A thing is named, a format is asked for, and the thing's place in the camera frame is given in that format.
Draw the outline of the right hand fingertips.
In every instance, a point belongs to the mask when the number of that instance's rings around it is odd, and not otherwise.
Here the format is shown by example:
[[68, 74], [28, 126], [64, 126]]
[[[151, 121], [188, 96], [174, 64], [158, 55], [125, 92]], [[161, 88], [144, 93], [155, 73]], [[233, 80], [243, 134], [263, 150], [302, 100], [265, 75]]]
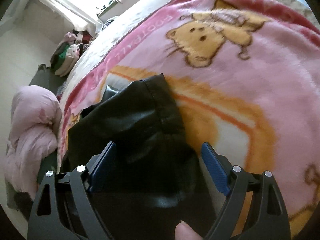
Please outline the right hand fingertips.
[[203, 238], [191, 226], [181, 220], [175, 228], [175, 240], [203, 240]]

